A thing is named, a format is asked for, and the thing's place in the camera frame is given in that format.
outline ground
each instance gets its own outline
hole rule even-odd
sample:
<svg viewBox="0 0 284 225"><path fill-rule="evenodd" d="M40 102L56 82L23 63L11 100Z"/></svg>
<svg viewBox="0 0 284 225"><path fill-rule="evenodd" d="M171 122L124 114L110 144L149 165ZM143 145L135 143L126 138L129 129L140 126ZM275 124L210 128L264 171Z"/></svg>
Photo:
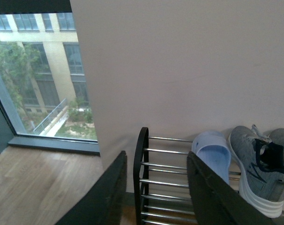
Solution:
<svg viewBox="0 0 284 225"><path fill-rule="evenodd" d="M94 123L66 121L56 133L57 137L97 140Z"/></svg>

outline slipper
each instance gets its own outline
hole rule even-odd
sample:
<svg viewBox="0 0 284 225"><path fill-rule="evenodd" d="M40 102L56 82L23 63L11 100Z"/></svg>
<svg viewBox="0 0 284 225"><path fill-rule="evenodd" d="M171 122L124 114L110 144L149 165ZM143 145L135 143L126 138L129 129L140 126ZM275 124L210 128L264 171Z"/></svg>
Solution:
<svg viewBox="0 0 284 225"><path fill-rule="evenodd" d="M199 134L193 140L192 152L229 184L228 169L231 164L231 153L222 133L212 130Z"/></svg>

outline building facade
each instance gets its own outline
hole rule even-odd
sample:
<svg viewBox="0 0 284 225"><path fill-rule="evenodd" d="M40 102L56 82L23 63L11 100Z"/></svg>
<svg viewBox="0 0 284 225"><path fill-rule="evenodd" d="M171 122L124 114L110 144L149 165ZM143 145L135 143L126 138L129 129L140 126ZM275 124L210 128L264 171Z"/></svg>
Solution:
<svg viewBox="0 0 284 225"><path fill-rule="evenodd" d="M63 99L89 104L72 13L0 15L0 41L31 45L45 69L23 99L29 112L51 112Z"/></svg>

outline shoelace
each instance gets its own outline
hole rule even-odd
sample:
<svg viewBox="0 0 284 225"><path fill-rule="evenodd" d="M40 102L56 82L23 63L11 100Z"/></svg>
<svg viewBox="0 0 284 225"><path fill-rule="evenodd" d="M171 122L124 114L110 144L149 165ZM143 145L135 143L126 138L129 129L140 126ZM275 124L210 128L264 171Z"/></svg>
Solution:
<svg viewBox="0 0 284 225"><path fill-rule="evenodd" d="M263 134L259 131L258 127L257 127L255 124L253 124L253 125L251 126L251 131L254 132L256 135L258 135L258 136L259 136L261 139L263 139L265 142L268 142L268 143L271 143L271 142L272 142L271 138L268 137L268 136L266 136L266 135L263 135Z"/></svg>

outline tree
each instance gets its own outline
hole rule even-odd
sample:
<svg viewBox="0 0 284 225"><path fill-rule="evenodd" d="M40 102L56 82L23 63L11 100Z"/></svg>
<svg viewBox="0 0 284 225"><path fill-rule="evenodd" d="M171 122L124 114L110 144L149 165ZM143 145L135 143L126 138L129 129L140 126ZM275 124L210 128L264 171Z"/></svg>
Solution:
<svg viewBox="0 0 284 225"><path fill-rule="evenodd" d="M16 42L0 41L0 75L18 110L25 109L25 97L33 93L31 79L39 76L39 52L31 45L19 46Z"/></svg>

